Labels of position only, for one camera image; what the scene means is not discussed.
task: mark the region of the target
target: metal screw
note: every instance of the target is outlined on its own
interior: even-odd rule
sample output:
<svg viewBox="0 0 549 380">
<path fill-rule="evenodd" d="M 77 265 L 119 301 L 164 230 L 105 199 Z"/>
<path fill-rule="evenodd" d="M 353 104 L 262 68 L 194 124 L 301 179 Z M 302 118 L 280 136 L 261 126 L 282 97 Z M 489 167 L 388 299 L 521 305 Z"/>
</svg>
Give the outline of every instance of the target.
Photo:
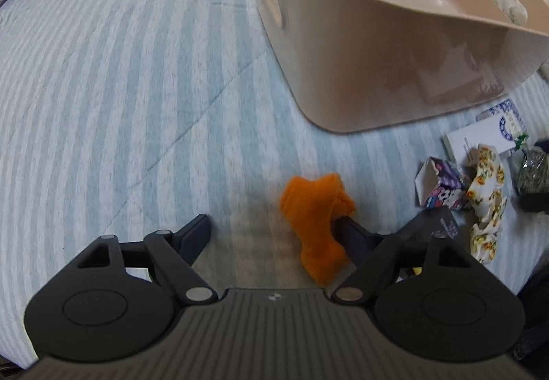
<svg viewBox="0 0 549 380">
<path fill-rule="evenodd" d="M 362 298 L 362 295 L 361 289 L 356 287 L 341 287 L 336 291 L 336 297 L 341 301 L 358 301 Z"/>
<path fill-rule="evenodd" d="M 203 302 L 209 300 L 213 292 L 208 287 L 193 287 L 185 292 L 185 296 L 191 301 Z"/>
</svg>

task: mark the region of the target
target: blue striped blanket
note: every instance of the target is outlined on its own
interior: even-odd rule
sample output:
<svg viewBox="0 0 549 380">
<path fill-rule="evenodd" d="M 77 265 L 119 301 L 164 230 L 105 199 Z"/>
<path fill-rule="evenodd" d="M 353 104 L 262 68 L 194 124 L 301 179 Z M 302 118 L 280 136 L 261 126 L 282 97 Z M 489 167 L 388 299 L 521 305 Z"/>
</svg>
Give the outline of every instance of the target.
<svg viewBox="0 0 549 380">
<path fill-rule="evenodd" d="M 548 136 L 547 83 L 533 75 L 511 97 L 530 131 Z M 297 108 L 255 0 L 8 0 L 0 353 L 33 362 L 26 303 L 95 237 L 139 240 L 198 213 L 215 227 L 196 269 L 216 288 L 311 286 L 278 210 L 286 181 L 336 171 L 357 220 L 396 231 L 419 211 L 414 177 L 427 156 L 445 156 L 441 136 L 491 104 L 332 134 Z M 516 292 L 549 234 L 513 204 L 504 219 L 489 269 Z"/>
</svg>

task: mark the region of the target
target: yellow floral cloth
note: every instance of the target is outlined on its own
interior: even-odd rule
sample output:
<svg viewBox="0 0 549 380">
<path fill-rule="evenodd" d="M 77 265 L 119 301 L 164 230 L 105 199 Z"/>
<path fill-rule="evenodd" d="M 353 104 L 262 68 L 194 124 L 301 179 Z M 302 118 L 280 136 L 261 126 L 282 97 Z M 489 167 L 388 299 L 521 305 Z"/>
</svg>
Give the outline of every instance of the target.
<svg viewBox="0 0 549 380">
<path fill-rule="evenodd" d="M 507 198 L 501 188 L 505 170 L 496 148 L 480 144 L 477 176 L 466 193 L 479 220 L 470 230 L 471 254 L 481 264 L 488 264 L 496 255 L 498 233 Z"/>
</svg>

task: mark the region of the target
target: striped bedsheet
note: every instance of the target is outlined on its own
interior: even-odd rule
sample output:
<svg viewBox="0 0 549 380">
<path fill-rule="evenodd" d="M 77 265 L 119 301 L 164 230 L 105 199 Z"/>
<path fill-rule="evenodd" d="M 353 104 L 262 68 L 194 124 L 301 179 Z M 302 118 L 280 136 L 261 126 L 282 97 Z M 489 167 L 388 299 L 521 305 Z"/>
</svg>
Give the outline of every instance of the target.
<svg viewBox="0 0 549 380">
<path fill-rule="evenodd" d="M 511 97 L 549 136 L 547 83 L 533 75 Z M 278 210 L 286 181 L 337 171 L 358 221 L 396 231 L 419 211 L 419 166 L 445 156 L 440 137 L 488 106 L 330 134 L 298 110 L 254 0 L 8 0 L 0 353 L 33 362 L 25 305 L 95 237 L 138 240 L 198 213 L 215 229 L 196 269 L 216 288 L 311 286 Z M 511 203 L 489 268 L 517 292 L 548 243 L 547 223 Z"/>
</svg>

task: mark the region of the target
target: small logo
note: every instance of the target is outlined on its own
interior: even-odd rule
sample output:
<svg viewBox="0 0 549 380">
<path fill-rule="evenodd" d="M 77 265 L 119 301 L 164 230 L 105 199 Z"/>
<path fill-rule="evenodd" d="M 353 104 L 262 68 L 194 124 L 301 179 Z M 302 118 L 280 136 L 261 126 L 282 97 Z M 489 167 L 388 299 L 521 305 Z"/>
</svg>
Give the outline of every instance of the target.
<svg viewBox="0 0 549 380">
<path fill-rule="evenodd" d="M 282 299 L 282 295 L 278 292 L 273 292 L 270 295 L 267 295 L 267 298 L 269 298 L 271 301 L 279 301 Z"/>
<path fill-rule="evenodd" d="M 507 131 L 505 117 L 500 118 L 500 132 L 501 132 L 501 135 L 505 137 L 507 140 L 511 142 L 513 141 L 512 134 L 509 131 Z"/>
</svg>

